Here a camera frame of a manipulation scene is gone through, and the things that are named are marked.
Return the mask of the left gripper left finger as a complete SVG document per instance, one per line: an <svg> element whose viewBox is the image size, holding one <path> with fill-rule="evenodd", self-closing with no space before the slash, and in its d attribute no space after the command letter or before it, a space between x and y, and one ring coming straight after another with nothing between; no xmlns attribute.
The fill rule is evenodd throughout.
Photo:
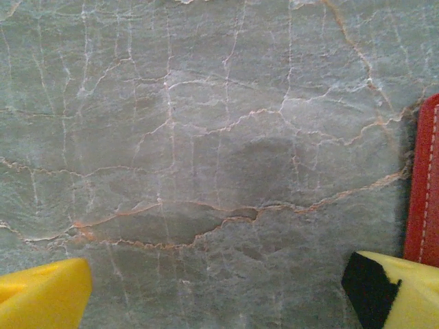
<svg viewBox="0 0 439 329"><path fill-rule="evenodd" d="M2 275L0 329L78 329L92 288L84 258Z"/></svg>

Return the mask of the red leather card holder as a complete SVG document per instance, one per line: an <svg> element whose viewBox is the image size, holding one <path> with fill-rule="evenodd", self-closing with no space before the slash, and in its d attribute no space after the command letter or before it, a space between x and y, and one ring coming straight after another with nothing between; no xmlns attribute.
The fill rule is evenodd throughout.
<svg viewBox="0 0 439 329"><path fill-rule="evenodd" d="M439 267L439 93L419 111L404 258Z"/></svg>

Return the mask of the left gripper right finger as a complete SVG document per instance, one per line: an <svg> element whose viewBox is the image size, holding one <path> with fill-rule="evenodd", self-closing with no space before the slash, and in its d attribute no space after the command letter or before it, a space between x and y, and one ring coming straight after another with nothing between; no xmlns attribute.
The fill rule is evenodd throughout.
<svg viewBox="0 0 439 329"><path fill-rule="evenodd" d="M354 252L342 287L363 329L439 329L437 267Z"/></svg>

